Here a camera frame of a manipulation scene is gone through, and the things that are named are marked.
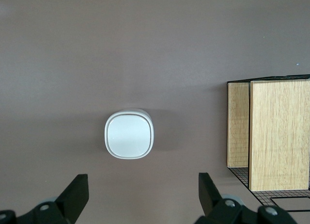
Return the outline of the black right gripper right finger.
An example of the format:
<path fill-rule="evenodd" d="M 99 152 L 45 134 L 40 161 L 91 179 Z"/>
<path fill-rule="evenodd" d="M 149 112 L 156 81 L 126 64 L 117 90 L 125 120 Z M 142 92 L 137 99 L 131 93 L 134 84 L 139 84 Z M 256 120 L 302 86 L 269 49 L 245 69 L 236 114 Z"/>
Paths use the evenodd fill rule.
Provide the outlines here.
<path fill-rule="evenodd" d="M 224 198 L 208 173 L 199 173 L 199 201 L 204 215 L 198 224 L 256 224 L 257 213 L 234 198 Z"/>

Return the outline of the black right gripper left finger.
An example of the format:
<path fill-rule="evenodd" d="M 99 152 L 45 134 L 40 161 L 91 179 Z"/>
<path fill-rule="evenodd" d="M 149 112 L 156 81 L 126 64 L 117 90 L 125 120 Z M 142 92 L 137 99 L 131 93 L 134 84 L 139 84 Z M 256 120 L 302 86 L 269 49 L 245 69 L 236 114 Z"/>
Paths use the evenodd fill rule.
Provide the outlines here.
<path fill-rule="evenodd" d="M 79 174 L 56 198 L 17 217 L 18 224 L 74 224 L 89 200 L 88 175 Z"/>

